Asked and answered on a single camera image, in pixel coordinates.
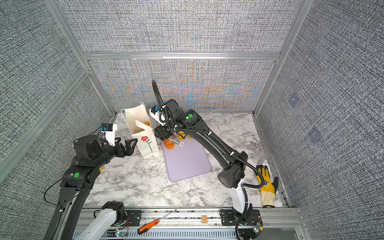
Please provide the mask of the small striped roll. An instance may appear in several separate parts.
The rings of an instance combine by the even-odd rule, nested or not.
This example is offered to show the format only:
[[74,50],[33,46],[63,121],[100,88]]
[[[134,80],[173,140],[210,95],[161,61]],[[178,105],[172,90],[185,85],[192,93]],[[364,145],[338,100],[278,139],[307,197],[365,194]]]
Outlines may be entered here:
[[187,137],[187,135],[183,131],[178,132],[177,136],[178,136],[178,139],[181,141]]

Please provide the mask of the white paper bag with flower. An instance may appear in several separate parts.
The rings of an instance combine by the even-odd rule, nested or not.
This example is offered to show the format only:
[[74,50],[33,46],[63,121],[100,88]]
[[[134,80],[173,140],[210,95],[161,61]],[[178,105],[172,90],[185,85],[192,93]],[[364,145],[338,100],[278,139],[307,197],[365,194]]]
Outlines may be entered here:
[[138,139],[137,147],[139,148],[142,157],[147,159],[157,155],[160,151],[153,130],[146,131],[137,127],[135,124],[135,120],[142,123],[150,122],[151,124],[144,103],[141,103],[134,108],[121,109],[121,115],[126,122],[132,137]]

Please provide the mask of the steel tongs with white tips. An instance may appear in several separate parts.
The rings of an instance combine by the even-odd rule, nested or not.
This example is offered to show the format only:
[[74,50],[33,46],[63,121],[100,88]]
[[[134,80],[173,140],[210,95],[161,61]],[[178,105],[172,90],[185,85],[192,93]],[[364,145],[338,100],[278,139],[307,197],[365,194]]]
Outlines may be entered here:
[[[146,130],[146,131],[153,130],[152,127],[150,126],[150,124],[146,125],[145,123],[142,123],[142,122],[140,122],[140,121],[138,121],[138,120],[135,120],[135,124],[136,124],[137,127],[141,128],[141,129],[143,129],[143,130]],[[169,137],[168,140],[169,140],[170,142],[175,143],[176,145],[181,146],[181,147],[184,146],[184,143],[183,143],[183,142],[181,142],[181,141],[179,141],[179,140],[176,140],[174,137]]]

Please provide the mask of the yellow object behind right arm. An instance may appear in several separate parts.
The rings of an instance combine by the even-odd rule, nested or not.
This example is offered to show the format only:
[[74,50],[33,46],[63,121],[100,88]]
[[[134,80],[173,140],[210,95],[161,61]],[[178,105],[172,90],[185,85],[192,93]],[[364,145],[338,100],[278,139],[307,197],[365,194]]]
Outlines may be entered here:
[[261,202],[264,208],[274,208],[275,196],[279,186],[279,178],[271,180],[270,171],[266,165],[257,165],[257,171],[263,176],[265,185],[261,187]]

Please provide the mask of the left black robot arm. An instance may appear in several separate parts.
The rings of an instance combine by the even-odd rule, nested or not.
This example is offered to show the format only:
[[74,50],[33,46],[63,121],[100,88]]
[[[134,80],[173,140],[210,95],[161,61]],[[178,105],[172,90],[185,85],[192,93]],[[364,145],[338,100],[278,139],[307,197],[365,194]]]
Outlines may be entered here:
[[71,240],[77,226],[84,203],[88,198],[100,168],[107,165],[113,158],[131,156],[138,143],[137,139],[113,140],[114,146],[96,135],[88,135],[74,141],[76,156],[71,166],[65,171],[60,183],[59,199],[45,240]]

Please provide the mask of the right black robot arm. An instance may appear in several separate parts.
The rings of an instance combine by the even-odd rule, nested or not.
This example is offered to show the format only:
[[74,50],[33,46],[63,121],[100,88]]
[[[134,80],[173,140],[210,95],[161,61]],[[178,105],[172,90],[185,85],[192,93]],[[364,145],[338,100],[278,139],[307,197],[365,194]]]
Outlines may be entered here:
[[242,188],[248,155],[238,152],[221,140],[194,110],[184,111],[178,103],[171,99],[163,106],[153,106],[150,116],[159,123],[154,129],[160,140],[183,132],[200,143],[216,158],[223,170],[218,174],[219,181],[230,189],[233,209],[242,214],[248,201]]

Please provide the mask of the dark orange triangular pastry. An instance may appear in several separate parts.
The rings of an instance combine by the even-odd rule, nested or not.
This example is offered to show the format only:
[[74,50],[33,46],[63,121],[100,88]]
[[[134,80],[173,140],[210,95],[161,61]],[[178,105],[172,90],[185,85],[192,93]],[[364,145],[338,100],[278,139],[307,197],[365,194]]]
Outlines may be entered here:
[[172,141],[170,141],[170,140],[164,140],[163,143],[164,143],[164,146],[165,146],[168,150],[173,150],[174,147],[175,147],[175,145],[176,145],[174,142],[172,142]]

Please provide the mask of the lilac plastic tray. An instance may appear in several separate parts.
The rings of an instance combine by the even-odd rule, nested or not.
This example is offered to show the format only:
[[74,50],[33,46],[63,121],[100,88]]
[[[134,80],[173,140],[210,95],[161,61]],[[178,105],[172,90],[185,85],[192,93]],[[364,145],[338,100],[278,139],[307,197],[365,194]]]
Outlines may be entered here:
[[175,145],[169,150],[162,144],[168,177],[171,182],[179,182],[212,170],[205,148],[194,139],[185,138],[184,145]]

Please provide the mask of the small orange square object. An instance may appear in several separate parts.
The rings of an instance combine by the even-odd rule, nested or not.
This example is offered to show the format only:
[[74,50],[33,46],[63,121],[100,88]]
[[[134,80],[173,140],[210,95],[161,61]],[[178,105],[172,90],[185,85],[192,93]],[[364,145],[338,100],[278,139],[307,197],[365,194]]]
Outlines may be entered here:
[[208,222],[208,217],[207,216],[201,216],[201,222],[202,223],[207,223]]

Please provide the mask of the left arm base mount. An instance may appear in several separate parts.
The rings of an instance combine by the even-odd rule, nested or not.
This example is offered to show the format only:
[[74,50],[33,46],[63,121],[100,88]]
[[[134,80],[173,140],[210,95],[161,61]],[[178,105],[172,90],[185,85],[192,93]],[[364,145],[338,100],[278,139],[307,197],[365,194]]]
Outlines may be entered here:
[[104,214],[109,214],[108,221],[112,221],[111,227],[103,234],[106,238],[124,238],[129,233],[129,227],[138,227],[142,217],[141,210],[126,210],[123,202],[109,201],[106,202],[101,210],[95,210],[93,216],[95,219]]

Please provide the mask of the orange handled screwdriver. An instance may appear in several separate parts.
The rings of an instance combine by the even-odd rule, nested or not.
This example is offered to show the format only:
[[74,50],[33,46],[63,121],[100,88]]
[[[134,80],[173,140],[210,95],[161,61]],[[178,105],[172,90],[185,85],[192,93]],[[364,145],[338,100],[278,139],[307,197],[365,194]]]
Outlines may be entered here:
[[177,210],[174,210],[174,211],[172,211],[172,212],[166,214],[165,216],[163,216],[163,217],[161,217],[161,218],[155,219],[155,220],[153,220],[152,222],[147,223],[147,224],[141,226],[141,227],[138,229],[138,231],[137,231],[138,235],[142,235],[142,234],[148,232],[151,228],[153,228],[154,226],[156,226],[162,219],[165,219],[166,217],[168,217],[169,215],[175,213],[176,211],[177,211]]

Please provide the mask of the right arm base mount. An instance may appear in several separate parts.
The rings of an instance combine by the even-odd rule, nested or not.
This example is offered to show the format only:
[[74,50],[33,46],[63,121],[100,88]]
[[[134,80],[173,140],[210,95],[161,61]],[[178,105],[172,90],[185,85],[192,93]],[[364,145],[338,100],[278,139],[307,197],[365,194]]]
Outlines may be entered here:
[[223,226],[235,228],[235,237],[238,240],[253,240],[264,230],[261,214],[257,209],[248,210],[242,220],[241,214],[235,210],[221,209],[219,214]]

